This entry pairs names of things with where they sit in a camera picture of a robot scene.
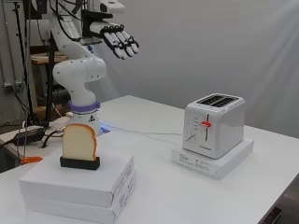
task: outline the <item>white box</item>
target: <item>white box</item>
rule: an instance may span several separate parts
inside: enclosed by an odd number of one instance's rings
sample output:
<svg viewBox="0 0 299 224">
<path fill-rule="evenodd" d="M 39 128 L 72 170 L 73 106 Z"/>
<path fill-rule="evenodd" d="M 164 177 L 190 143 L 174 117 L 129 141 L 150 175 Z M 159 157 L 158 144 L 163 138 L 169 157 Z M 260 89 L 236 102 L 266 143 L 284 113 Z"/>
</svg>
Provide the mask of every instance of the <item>white box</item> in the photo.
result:
<svg viewBox="0 0 299 224">
<path fill-rule="evenodd" d="M 214 160 L 184 148 L 174 148 L 171 152 L 175 164 L 196 171 L 213 179 L 223 179 L 252 153 L 254 141 L 244 138 L 221 158 Z"/>
<path fill-rule="evenodd" d="M 121 193 L 110 208 L 78 203 L 64 203 L 24 196 L 26 209 L 56 217 L 69 217 L 95 223 L 113 224 L 127 204 L 136 184 L 136 171 L 129 176 Z"/>
<path fill-rule="evenodd" d="M 61 167 L 62 150 L 54 151 L 20 179 L 21 194 L 110 207 L 134 170 L 134 158 L 108 147 L 98 150 L 98 154 L 101 166 L 90 171 Z"/>
</svg>

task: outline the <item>white table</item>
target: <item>white table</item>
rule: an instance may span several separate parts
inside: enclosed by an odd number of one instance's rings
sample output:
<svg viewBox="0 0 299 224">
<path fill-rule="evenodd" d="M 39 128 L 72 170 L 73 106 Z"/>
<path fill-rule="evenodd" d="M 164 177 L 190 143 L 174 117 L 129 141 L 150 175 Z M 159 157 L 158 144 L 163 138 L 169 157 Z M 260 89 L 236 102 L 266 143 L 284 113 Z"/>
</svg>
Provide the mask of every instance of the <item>white table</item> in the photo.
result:
<svg viewBox="0 0 299 224">
<path fill-rule="evenodd" d="M 103 123 L 121 129 L 182 133 L 184 110 L 171 106 L 125 96 L 103 103 L 100 111 Z M 253 154 L 220 181 L 171 163 L 170 151 L 180 144 L 180 135 L 105 134 L 99 144 L 113 142 L 116 149 L 134 153 L 137 169 L 135 192 L 117 224 L 258 223 L 299 172 L 299 139 L 248 126 L 245 135 L 255 140 Z M 6 214 L 5 223 L 25 223 L 17 179 L 29 169 L 0 175 L 0 216 Z M 81 223 L 40 218 L 35 220 Z"/>
</svg>

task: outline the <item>toaster slot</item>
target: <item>toaster slot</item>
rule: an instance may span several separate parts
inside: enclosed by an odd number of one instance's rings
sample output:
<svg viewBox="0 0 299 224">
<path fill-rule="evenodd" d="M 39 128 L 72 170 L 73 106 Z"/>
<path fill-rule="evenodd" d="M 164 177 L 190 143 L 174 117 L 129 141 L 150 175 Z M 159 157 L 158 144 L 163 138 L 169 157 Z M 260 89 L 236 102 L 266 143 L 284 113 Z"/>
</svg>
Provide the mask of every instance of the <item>toaster slot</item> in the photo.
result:
<svg viewBox="0 0 299 224">
<path fill-rule="evenodd" d="M 215 104 L 213 104 L 212 106 L 215 106 L 215 107 L 223 107 L 225 105 L 228 105 L 230 104 L 232 101 L 235 101 L 236 99 L 235 98 L 232 98 L 232 97 L 226 97 L 218 102 L 216 102 Z"/>
<path fill-rule="evenodd" d="M 202 101 L 198 101 L 197 104 L 201 104 L 201 105 L 212 105 L 216 102 L 218 102 L 219 100 L 223 99 L 224 97 L 223 96 L 220 96 L 220 95 L 214 95 L 214 96 L 211 96 L 211 97 L 208 97 Z"/>
</svg>

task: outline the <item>white toaster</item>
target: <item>white toaster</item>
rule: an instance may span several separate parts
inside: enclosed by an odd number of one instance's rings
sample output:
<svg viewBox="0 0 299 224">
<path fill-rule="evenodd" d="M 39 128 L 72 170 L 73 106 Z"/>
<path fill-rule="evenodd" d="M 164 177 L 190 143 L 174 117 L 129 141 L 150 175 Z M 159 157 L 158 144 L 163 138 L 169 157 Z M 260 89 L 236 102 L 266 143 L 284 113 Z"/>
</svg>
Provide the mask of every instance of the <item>white toaster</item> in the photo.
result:
<svg viewBox="0 0 299 224">
<path fill-rule="evenodd" d="M 244 137 L 245 101 L 214 93 L 187 105 L 183 147 L 218 159 Z"/>
</svg>

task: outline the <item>metal pole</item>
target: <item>metal pole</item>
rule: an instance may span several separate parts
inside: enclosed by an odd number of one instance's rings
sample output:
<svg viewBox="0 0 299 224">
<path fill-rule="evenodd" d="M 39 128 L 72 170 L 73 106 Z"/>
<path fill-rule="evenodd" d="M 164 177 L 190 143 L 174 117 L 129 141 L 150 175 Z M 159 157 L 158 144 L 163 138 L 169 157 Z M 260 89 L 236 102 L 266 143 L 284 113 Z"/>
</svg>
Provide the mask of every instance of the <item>metal pole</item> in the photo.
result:
<svg viewBox="0 0 299 224">
<path fill-rule="evenodd" d="M 23 78 L 24 78 L 25 85 L 27 87 L 26 88 L 27 89 L 27 99 L 28 99 L 28 107 L 29 107 L 29 113 L 30 113 L 28 115 L 27 119 L 29 119 L 28 120 L 29 123 L 35 124 L 36 120 L 35 120 L 35 116 L 34 116 L 34 109 L 33 109 L 33 106 L 32 106 L 31 92 L 30 92 L 30 87 L 29 87 L 29 79 L 28 79 L 28 73 L 27 73 L 26 61 L 25 61 L 25 52 L 24 52 L 24 46 L 23 46 L 23 43 L 22 43 L 21 24 L 20 24 L 20 15 L 19 15 L 20 6 L 17 2 L 14 2 L 13 4 L 15 5 L 14 12 L 16 13 L 16 20 L 17 20 L 17 27 L 18 27 L 17 37 L 19 38 L 19 44 L 20 44 L 20 49 L 21 49 L 21 60 L 22 60 L 23 68 L 24 68 L 23 69 L 23 72 L 24 72 Z"/>
<path fill-rule="evenodd" d="M 1 3 L 2 3 L 2 12 L 3 12 L 3 18 L 4 18 L 4 25 L 6 27 L 6 33 L 7 33 L 7 43 L 8 43 L 8 48 L 9 48 L 9 58 L 10 58 L 10 61 L 11 61 L 12 76 L 13 76 L 15 82 L 16 82 L 17 81 L 17 77 L 16 77 L 15 64 L 14 64 L 14 60 L 13 60 L 12 53 L 11 53 L 12 49 L 11 49 L 9 35 L 8 35 L 7 14 L 6 14 L 6 11 L 4 9 L 4 3 L 2 1 L 1 1 Z"/>
<path fill-rule="evenodd" d="M 0 72 L 1 72 L 1 77 L 2 77 L 2 83 L 6 84 L 7 81 L 6 81 L 6 76 L 4 75 L 1 53 L 0 53 Z"/>
<path fill-rule="evenodd" d="M 49 47 L 49 72 L 48 72 L 48 90 L 47 90 L 47 104 L 46 104 L 46 122 L 50 122 L 50 114 L 52 109 L 52 88 L 53 88 L 53 67 L 55 65 L 55 49 L 56 44 L 53 34 L 50 33 L 50 47 Z"/>
</svg>

